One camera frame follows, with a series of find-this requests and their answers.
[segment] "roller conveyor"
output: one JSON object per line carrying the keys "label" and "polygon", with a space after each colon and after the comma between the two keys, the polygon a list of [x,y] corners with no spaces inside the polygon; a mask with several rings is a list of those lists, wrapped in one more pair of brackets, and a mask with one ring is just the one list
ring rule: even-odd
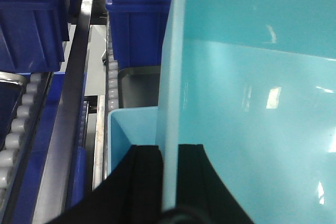
{"label": "roller conveyor", "polygon": [[45,223],[83,198],[89,113],[100,118],[92,180],[102,181],[97,150],[100,145],[102,156],[105,96],[86,98],[84,89],[91,25],[105,26],[106,17],[104,0],[78,0],[69,17],[77,26],[65,73],[0,73],[0,100],[5,94],[14,101],[3,102],[0,115],[7,119],[0,125],[0,223]]}

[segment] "light blue divider panel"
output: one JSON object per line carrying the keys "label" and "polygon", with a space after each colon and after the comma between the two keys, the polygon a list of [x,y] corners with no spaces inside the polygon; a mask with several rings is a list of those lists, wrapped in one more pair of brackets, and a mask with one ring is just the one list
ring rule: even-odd
{"label": "light blue divider panel", "polygon": [[108,117],[108,172],[131,145],[155,145],[157,107],[118,109]]}
{"label": "light blue divider panel", "polygon": [[204,144],[256,224],[336,222],[336,0],[173,0],[157,139]]}

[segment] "gray tray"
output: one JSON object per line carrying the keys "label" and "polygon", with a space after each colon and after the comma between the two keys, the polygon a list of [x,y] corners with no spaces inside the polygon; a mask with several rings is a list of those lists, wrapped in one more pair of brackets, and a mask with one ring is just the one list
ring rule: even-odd
{"label": "gray tray", "polygon": [[125,68],[118,74],[120,108],[157,106],[160,66]]}

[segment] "white roller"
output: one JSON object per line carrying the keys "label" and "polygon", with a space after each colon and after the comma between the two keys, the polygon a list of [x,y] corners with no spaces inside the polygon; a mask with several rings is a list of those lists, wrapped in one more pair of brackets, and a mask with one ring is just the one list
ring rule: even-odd
{"label": "white roller", "polygon": [[21,105],[17,107],[16,115],[18,118],[27,118],[30,116],[31,106]]}
{"label": "white roller", "polygon": [[109,79],[116,79],[118,78],[118,71],[117,70],[110,70],[109,71]]}
{"label": "white roller", "polygon": [[118,87],[117,79],[109,80],[109,89],[116,89]]}
{"label": "white roller", "polygon": [[5,148],[6,149],[19,149],[22,143],[23,134],[21,133],[9,133],[6,136]]}
{"label": "white roller", "polygon": [[0,167],[12,167],[17,158],[17,150],[2,150],[0,151]]}
{"label": "white roller", "polygon": [[114,56],[113,55],[110,55],[109,56],[109,63],[113,63],[113,62],[116,62],[116,60],[114,60]]}
{"label": "white roller", "polygon": [[22,133],[26,131],[28,118],[16,118],[12,121],[12,132]]}
{"label": "white roller", "polygon": [[22,96],[22,104],[23,105],[32,105],[35,101],[35,93],[24,94]]}
{"label": "white roller", "polygon": [[12,175],[12,169],[8,167],[0,168],[0,189],[6,189]]}
{"label": "white roller", "polygon": [[118,70],[118,62],[117,61],[109,62],[109,70]]}
{"label": "white roller", "polygon": [[30,94],[30,93],[37,93],[38,85],[39,85],[39,82],[28,83],[27,87],[26,87],[26,92],[28,94]]}
{"label": "white roller", "polygon": [[109,101],[109,111],[115,110],[117,108],[119,108],[119,101],[118,99],[112,99]]}
{"label": "white roller", "polygon": [[42,74],[41,73],[32,73],[30,75],[30,82],[41,82]]}
{"label": "white roller", "polygon": [[109,90],[109,100],[118,98],[118,89]]}

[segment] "metal rail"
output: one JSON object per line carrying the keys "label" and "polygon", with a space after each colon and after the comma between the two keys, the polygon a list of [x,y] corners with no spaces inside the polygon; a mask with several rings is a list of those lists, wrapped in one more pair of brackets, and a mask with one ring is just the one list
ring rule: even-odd
{"label": "metal rail", "polygon": [[93,0],[82,0],[55,125],[37,196],[33,223],[46,223],[64,210],[85,72]]}
{"label": "metal rail", "polygon": [[105,95],[99,95],[97,101],[97,120],[95,149],[93,154],[93,178],[92,190],[94,190],[103,180],[103,156],[104,156],[104,114]]}

